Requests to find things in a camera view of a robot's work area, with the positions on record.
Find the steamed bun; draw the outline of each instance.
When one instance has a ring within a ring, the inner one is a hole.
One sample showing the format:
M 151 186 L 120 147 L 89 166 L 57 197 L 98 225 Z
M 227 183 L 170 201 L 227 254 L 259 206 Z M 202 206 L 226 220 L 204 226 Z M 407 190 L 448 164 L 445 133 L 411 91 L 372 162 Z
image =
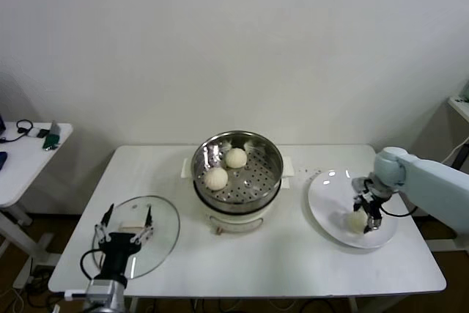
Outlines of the steamed bun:
M 356 212 L 351 212 L 347 216 L 347 224 L 351 232 L 362 234 L 368 224 L 368 214 L 366 214 L 363 208 L 360 208 Z
M 228 173 L 222 168 L 210 169 L 204 177 L 205 185 L 212 191 L 219 191 L 228 182 Z
M 233 148 L 228 151 L 225 158 L 226 166 L 232 169 L 239 169 L 246 165 L 248 156 L 241 148 Z

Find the stainless steel steamer basket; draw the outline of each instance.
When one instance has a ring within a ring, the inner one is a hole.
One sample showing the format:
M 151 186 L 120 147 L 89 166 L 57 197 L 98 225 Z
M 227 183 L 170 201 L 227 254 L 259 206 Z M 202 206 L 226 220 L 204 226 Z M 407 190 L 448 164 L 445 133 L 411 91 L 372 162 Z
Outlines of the stainless steel steamer basket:
M 231 148 L 244 149 L 247 164 L 230 169 L 224 156 Z M 204 184 L 205 173 L 213 167 L 228 172 L 228 183 L 219 191 L 211 191 Z M 206 140 L 192 158 L 192 178 L 197 194 L 218 212 L 242 215 L 256 212 L 268 205 L 277 195 L 284 162 L 274 143 L 263 136 L 247 131 L 229 131 Z

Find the small white table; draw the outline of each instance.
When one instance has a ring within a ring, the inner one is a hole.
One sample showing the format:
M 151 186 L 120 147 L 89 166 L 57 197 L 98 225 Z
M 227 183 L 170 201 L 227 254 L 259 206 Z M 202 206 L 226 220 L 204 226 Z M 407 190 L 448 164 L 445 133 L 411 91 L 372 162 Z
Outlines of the small white table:
M 61 129 L 59 143 L 63 144 L 72 133 L 73 128 L 70 124 L 58 125 Z M 7 129 L 1 137 L 14 139 L 19 136 L 15 122 L 5 122 L 5 126 Z M 51 124 L 35 122 L 34 126 L 49 129 Z M 42 149 L 43 144 L 44 139 L 28 136 L 11 143 L 0 144 L 0 152 L 8 153 L 8 159 L 0 170 L 0 208 L 11 213 L 25 225 L 30 224 L 31 219 L 16 203 L 58 151 L 58 149 L 45 151 Z M 44 234 L 39 243 L 35 243 L 18 225 L 12 223 L 2 213 L 0 213 L 0 233 L 6 238 L 2 243 L 0 254 L 11 242 L 34 258 L 34 266 L 56 264 L 58 255 L 49 254 L 45 250 L 52 240 L 52 234 Z M 29 266 L 25 265 L 13 287 L 22 288 L 28 276 Z
M 92 245 L 94 224 L 111 203 L 146 195 L 166 197 L 181 219 L 180 236 L 166 261 L 130 280 L 136 297 L 350 297 L 408 295 L 444 290 L 446 280 L 411 217 L 399 219 L 390 243 L 375 250 L 337 242 L 315 221 L 307 205 L 317 168 L 346 167 L 367 175 L 374 150 L 365 145 L 280 146 L 295 168 L 290 189 L 282 189 L 269 219 L 245 234 L 214 235 L 204 219 L 190 179 L 181 179 L 184 158 L 195 146 L 124 146 L 117 149 L 49 281 L 54 292 L 84 290 L 78 266 Z M 394 196 L 388 207 L 407 212 Z M 93 276 L 92 256 L 85 267 Z M 372 307 L 373 312 L 385 309 Z

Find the table leg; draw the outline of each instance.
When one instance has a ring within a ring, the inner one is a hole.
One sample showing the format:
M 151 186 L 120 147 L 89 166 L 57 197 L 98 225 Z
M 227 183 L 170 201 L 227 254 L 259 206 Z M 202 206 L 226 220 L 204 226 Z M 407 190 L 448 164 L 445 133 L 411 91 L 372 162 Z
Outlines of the table leg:
M 10 242 L 5 238 L 0 246 L 0 257 L 3 256 L 3 253 L 7 250 L 9 244 Z
M 451 168 L 460 170 L 464 162 L 469 156 L 469 144 L 464 144 L 454 159 Z
M 406 295 L 376 297 L 365 307 L 359 308 L 358 313 L 382 313 L 406 297 Z
M 16 203 L 11 207 L 5 209 L 8 213 L 10 213 L 21 226 L 28 227 L 32 223 L 32 219 L 26 214 L 24 208 L 19 204 Z
M 30 256 L 41 261 L 46 261 L 48 253 L 39 244 L 35 243 L 25 234 L 18 225 L 12 223 L 0 212 L 0 234 L 8 239 L 15 246 L 25 251 Z

